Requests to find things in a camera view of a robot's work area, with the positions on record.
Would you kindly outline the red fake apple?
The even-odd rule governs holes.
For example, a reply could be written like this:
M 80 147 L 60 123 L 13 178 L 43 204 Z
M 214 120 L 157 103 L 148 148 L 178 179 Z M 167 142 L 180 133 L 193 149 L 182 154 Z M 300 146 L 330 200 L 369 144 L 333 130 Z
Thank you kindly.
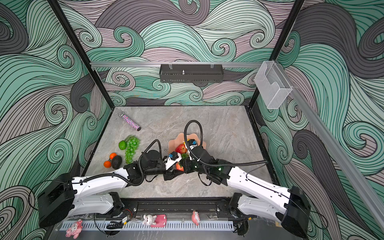
M 186 148 L 184 143 L 181 143 L 176 147 L 175 151 L 180 154 L 185 154 L 187 153 L 188 149 Z

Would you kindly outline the pink wavy fruit bowl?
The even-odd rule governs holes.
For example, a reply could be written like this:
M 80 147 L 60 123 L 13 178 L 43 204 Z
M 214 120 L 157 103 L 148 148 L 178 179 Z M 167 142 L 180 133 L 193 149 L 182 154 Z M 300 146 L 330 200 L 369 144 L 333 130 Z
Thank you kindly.
M 187 140 L 195 140 L 198 145 L 200 145 L 201 143 L 201 140 L 199 139 L 197 134 L 187 135 Z M 175 139 L 169 141 L 167 155 L 174 152 L 180 144 L 184 144 L 184 143 L 185 143 L 184 134 L 183 133 L 178 134 L 178 136 Z

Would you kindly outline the green fake lime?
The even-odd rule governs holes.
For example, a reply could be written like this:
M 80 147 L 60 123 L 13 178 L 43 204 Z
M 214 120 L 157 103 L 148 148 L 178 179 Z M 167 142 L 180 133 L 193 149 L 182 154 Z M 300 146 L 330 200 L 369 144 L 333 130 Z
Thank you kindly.
M 119 149 L 125 150 L 126 148 L 127 148 L 127 143 L 125 141 L 120 141 L 119 142 Z

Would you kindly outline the dark fake avocado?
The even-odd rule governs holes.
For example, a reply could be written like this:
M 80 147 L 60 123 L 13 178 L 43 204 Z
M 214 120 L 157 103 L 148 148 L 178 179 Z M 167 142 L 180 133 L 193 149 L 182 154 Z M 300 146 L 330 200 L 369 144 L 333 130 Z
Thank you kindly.
M 122 157 L 121 156 L 114 156 L 113 159 L 111 160 L 112 168 L 117 170 L 121 167 L 122 164 Z

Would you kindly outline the red fake strawberry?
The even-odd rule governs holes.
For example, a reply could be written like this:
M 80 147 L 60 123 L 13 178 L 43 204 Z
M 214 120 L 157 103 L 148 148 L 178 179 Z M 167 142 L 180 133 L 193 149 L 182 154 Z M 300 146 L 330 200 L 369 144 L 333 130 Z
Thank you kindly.
M 178 171 L 184 171 L 184 167 L 180 164 L 180 163 L 176 163 L 176 169 L 178 170 Z

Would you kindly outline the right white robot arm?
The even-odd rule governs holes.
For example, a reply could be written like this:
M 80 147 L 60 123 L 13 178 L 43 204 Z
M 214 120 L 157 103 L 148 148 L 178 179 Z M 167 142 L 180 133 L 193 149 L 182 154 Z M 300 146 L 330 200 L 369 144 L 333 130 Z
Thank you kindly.
M 270 184 L 242 170 L 241 164 L 213 158 L 201 146 L 187 149 L 191 159 L 184 167 L 186 172 L 204 174 L 212 183 L 248 194 L 236 199 L 238 212 L 276 220 L 289 233 L 303 239 L 308 237 L 311 206 L 302 189 Z

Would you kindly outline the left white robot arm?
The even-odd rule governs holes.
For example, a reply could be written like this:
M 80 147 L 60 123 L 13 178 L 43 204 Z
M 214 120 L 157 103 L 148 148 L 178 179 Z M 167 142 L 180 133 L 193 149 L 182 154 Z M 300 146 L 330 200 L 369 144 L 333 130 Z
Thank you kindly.
M 53 226 L 67 217 L 101 214 L 117 217 L 124 205 L 116 190 L 141 185 L 146 176 L 165 174 L 182 155 L 162 157 L 158 151 L 142 153 L 138 161 L 109 173 L 90 177 L 58 176 L 38 195 L 39 226 Z

